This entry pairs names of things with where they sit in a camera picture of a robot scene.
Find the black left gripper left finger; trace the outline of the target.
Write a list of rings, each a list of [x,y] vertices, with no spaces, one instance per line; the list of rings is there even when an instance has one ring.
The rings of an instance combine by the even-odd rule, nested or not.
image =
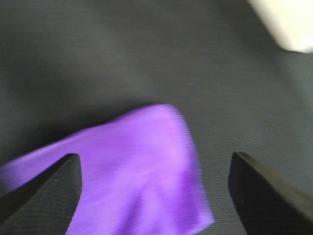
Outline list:
[[[81,192],[80,157],[67,154],[0,199],[0,233],[66,234]]]

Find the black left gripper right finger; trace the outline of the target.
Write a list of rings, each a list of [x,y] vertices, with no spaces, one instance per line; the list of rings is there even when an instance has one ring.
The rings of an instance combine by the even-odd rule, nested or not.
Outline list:
[[[248,235],[311,235],[313,197],[244,152],[234,152],[228,190]]]

